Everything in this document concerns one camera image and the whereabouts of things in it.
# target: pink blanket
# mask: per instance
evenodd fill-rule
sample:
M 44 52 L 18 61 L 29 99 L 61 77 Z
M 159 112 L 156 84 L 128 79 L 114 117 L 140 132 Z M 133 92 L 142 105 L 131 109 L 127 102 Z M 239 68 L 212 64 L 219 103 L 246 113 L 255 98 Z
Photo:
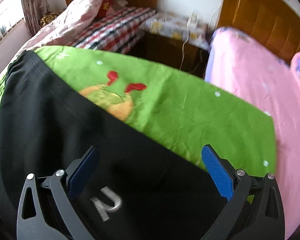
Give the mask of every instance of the pink blanket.
M 212 43 L 210 83 L 272 116 L 285 239 L 300 224 L 300 88 L 287 65 L 254 39 L 221 28 Z

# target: yellow cartoon character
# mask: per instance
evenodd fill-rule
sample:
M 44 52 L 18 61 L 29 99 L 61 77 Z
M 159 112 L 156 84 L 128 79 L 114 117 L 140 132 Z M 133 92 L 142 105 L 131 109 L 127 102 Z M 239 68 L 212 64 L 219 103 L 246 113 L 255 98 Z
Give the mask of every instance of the yellow cartoon character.
M 133 90 L 144 90 L 147 86 L 141 83 L 131 83 L 126 87 L 124 96 L 121 97 L 107 90 L 119 78 L 118 73 L 109 71 L 107 77 L 109 79 L 108 83 L 87 87 L 81 90 L 79 94 L 105 109 L 119 120 L 124 121 L 131 113 L 133 107 L 131 92 Z
M 181 41 L 182 40 L 182 34 L 181 33 L 178 33 L 178 32 L 173 32 L 171 34 L 171 38 L 175 39 L 175 40 L 179 40 Z
M 191 40 L 196 40 L 198 38 L 198 34 L 197 33 L 190 33 L 190 39 Z
M 153 34 L 158 34 L 161 31 L 162 24 L 160 22 L 151 23 L 150 32 Z

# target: metal screw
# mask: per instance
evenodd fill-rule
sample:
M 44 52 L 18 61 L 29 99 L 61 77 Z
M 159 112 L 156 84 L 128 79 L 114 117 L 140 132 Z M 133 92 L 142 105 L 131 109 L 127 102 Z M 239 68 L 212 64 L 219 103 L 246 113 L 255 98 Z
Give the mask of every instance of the metal screw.
M 33 173 L 28 174 L 28 176 L 27 176 L 27 179 L 28 179 L 28 180 L 31 180 L 31 179 L 33 179 L 33 178 L 34 178 L 34 174 L 33 174 Z
M 269 179 L 274 179 L 274 174 L 273 173 L 268 173 L 268 178 Z
M 246 174 L 246 172 L 244 170 L 237 170 L 237 174 L 239 176 L 244 176 Z
M 58 171 L 56 172 L 56 176 L 57 176 L 57 177 L 61 177 L 63 174 L 65 174 L 65 171 L 64 171 L 64 170 L 58 170 Z

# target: green blanket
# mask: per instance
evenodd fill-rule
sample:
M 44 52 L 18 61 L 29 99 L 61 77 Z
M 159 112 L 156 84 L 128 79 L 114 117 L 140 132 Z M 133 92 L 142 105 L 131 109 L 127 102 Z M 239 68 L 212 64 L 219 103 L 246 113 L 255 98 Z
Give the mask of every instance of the green blanket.
M 37 55 L 73 90 L 191 163 L 201 149 L 250 175 L 275 172 L 272 118 L 202 79 L 126 55 L 63 46 Z M 5 73 L 0 77 L 0 99 Z

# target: blue gripper pad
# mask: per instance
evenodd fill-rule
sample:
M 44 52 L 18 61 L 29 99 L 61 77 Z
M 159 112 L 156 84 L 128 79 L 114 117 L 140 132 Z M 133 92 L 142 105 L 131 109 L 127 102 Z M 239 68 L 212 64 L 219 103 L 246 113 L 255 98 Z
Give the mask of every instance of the blue gripper pad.
M 215 156 L 209 146 L 204 146 L 201 151 L 201 158 L 206 166 L 220 195 L 229 201 L 234 193 L 233 182 L 228 172 L 222 166 L 220 160 Z
M 81 159 L 74 160 L 71 165 L 77 164 L 77 168 L 73 172 L 72 176 L 68 180 L 68 198 L 74 199 L 79 197 L 83 191 L 88 179 L 94 172 L 99 162 L 98 149 L 90 147 Z

